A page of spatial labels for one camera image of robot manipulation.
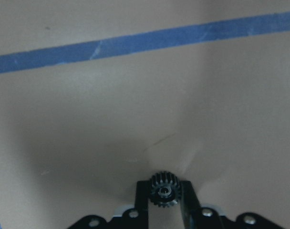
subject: gear teeth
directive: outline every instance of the gear teeth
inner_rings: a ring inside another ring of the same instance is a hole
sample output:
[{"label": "gear teeth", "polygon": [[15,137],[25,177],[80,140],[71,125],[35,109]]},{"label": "gear teeth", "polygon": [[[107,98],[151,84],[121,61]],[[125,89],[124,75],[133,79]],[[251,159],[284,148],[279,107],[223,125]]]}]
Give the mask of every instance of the gear teeth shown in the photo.
[{"label": "gear teeth", "polygon": [[[178,203],[181,197],[181,187],[179,179],[168,171],[156,173],[150,179],[150,200],[159,207],[170,207]],[[172,197],[159,196],[158,191],[162,187],[171,188]]]}]

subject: black gear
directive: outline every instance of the black gear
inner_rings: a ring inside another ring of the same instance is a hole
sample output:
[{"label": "black gear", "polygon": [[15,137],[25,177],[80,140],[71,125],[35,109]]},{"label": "black gear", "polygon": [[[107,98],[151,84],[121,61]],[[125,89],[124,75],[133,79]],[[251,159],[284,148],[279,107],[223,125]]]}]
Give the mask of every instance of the black gear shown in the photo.
[{"label": "black gear", "polygon": [[170,172],[154,174],[150,179],[150,200],[159,207],[169,207],[178,203],[181,197],[179,179]]}]

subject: black metal frame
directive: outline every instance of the black metal frame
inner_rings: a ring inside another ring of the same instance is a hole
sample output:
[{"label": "black metal frame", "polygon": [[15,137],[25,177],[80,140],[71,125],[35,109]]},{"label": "black metal frame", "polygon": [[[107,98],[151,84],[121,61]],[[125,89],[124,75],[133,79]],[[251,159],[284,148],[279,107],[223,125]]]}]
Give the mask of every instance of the black metal frame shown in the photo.
[{"label": "black metal frame", "polygon": [[[212,208],[201,207],[190,181],[181,181],[180,185],[180,204],[185,229],[283,229],[254,213],[241,214],[236,221],[231,221]],[[148,229],[148,196],[149,181],[138,181],[135,207],[125,211],[121,217],[113,217],[110,222],[106,222],[100,216],[90,215],[68,229]]]}]

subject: gear hub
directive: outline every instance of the gear hub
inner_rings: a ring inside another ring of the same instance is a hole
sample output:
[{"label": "gear hub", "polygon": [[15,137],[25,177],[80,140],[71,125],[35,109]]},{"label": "gear hub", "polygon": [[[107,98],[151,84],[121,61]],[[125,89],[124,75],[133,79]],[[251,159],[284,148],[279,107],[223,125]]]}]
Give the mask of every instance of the gear hub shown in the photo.
[{"label": "gear hub", "polygon": [[150,200],[159,207],[169,207],[178,203],[181,197],[179,179],[170,172],[154,174],[150,179]]}]

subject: metal gear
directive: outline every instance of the metal gear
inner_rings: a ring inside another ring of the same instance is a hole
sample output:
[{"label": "metal gear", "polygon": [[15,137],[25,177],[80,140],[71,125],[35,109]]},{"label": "metal gear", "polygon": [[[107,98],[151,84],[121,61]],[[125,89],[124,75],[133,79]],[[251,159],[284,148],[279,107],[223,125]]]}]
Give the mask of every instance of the metal gear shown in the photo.
[{"label": "metal gear", "polygon": [[179,179],[170,172],[154,174],[150,179],[150,200],[159,207],[169,207],[178,203],[181,197]]}]

